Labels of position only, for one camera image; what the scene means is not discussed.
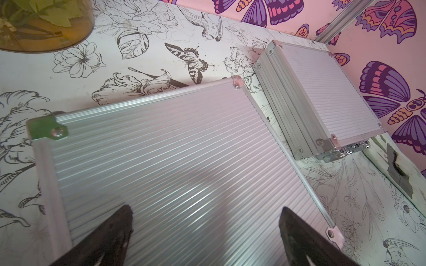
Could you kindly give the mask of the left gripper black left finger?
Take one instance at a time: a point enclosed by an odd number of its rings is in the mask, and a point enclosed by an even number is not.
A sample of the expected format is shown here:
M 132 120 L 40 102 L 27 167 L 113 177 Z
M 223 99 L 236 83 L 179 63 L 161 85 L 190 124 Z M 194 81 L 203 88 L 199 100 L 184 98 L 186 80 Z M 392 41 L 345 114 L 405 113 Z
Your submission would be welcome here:
M 133 233 L 133 211 L 124 205 L 53 266 L 122 266 Z

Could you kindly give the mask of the silver poker case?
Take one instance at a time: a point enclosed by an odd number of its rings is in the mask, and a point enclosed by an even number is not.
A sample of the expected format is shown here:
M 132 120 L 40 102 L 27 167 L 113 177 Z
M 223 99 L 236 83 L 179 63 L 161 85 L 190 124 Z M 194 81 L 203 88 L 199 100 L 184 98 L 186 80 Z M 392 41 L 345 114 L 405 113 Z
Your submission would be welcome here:
M 54 258 L 124 205 L 128 266 L 283 266 L 288 207 L 344 237 L 240 79 L 27 123 Z
M 330 52 L 274 40 L 254 71 L 296 160 L 333 162 L 384 133 Z

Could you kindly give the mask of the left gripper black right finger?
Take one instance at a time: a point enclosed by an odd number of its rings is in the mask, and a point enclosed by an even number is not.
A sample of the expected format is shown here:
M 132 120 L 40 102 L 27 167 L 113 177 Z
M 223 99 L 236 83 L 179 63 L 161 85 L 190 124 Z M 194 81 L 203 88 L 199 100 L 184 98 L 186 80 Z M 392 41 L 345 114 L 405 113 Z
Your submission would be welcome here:
M 278 226 L 291 266 L 357 265 L 288 207 L 282 209 Z

